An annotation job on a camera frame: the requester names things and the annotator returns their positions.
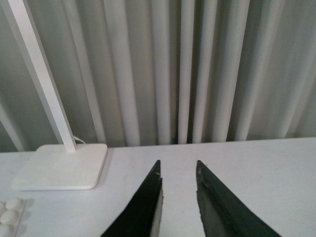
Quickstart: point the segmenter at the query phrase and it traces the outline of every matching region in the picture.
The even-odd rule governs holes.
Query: desk lamp
[[[105,144],[76,145],[42,43],[26,0],[2,0],[46,114],[56,126],[63,145],[39,147],[12,182],[19,191],[83,190],[93,188],[107,153]]]

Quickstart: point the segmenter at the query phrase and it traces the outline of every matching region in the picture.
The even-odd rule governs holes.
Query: white table
[[[10,182],[32,152],[0,154],[0,200],[28,200],[18,237],[98,237],[157,159],[163,177],[161,237],[203,237],[196,161],[282,236],[316,234],[316,138],[109,149],[89,191],[16,192]]]

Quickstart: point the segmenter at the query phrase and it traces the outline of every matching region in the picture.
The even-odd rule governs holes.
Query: lamp base
[[[80,144],[71,153],[64,145],[41,146],[11,186],[18,191],[92,189],[99,181],[107,150],[105,144]]]

